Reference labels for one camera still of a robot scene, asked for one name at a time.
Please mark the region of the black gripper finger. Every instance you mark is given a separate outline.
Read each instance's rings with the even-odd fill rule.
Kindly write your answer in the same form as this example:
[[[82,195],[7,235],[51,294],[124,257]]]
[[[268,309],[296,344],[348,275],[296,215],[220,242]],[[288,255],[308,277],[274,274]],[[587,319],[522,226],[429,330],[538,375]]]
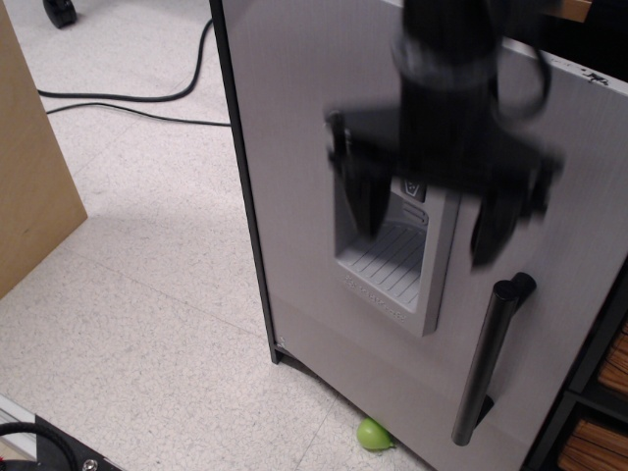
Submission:
[[[470,242],[473,268],[496,262],[516,227],[525,220],[523,209],[523,197],[516,192],[493,192],[482,198]]]
[[[380,161],[332,156],[331,163],[358,233],[373,239],[384,222],[390,195],[391,169]]]

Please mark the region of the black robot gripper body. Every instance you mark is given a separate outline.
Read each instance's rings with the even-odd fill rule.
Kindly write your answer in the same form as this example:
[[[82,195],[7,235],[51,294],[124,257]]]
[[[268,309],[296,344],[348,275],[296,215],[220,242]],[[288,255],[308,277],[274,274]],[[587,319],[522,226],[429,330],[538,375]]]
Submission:
[[[402,177],[472,194],[522,195],[526,218],[546,213],[561,161],[509,132],[497,114],[497,82],[462,90],[405,78],[396,104],[332,110],[332,156],[380,161]]]

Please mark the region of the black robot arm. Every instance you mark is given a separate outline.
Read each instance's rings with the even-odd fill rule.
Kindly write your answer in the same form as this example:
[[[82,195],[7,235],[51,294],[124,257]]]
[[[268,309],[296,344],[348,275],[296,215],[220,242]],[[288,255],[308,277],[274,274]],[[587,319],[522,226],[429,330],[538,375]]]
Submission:
[[[503,39],[533,27],[541,1],[407,1],[392,48],[397,106],[335,110],[329,160],[357,231],[376,236],[393,178],[476,196],[472,264],[494,263],[516,225],[548,209],[562,160],[508,126],[545,108],[551,70],[536,53],[537,97],[501,105],[497,61]]]

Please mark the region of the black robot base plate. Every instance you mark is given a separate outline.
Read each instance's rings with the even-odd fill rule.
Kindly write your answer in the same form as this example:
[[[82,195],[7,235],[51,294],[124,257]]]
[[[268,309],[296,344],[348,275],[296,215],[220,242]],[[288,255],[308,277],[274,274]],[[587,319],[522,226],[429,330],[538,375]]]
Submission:
[[[2,470],[124,470],[110,458],[35,415],[33,422],[1,425],[1,438],[13,435],[34,437],[35,457],[1,458]]]

